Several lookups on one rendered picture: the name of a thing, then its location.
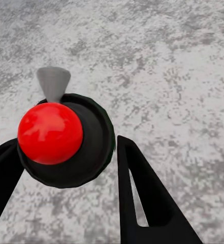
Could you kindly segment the insectifuge atomizer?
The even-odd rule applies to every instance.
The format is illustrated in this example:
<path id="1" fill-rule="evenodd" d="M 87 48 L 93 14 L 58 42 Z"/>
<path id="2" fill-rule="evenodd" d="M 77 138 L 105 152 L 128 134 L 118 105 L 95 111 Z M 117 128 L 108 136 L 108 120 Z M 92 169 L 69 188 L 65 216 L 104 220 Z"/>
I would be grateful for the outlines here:
<path id="1" fill-rule="evenodd" d="M 64 94 L 70 71 L 48 66 L 36 71 L 46 99 L 20 121 L 17 151 L 22 166 L 40 183 L 77 188 L 96 179 L 115 151 L 107 111 L 92 98 Z"/>

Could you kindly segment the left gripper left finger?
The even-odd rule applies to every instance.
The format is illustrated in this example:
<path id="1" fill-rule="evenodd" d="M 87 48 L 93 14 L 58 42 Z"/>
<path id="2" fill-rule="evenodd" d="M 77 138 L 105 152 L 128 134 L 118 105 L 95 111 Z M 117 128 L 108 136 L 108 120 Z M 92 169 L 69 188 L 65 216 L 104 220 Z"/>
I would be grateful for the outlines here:
<path id="1" fill-rule="evenodd" d="M 18 138 L 0 145 L 0 217 L 24 167 L 17 151 Z"/>

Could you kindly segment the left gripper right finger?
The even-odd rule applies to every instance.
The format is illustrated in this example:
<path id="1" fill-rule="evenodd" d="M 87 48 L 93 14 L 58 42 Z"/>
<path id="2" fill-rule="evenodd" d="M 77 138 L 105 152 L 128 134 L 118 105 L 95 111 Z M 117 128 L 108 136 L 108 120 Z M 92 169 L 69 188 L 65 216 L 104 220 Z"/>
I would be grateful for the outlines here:
<path id="1" fill-rule="evenodd" d="M 133 140 L 116 147 L 121 244 L 203 244 Z M 129 169 L 149 227 L 137 224 Z"/>

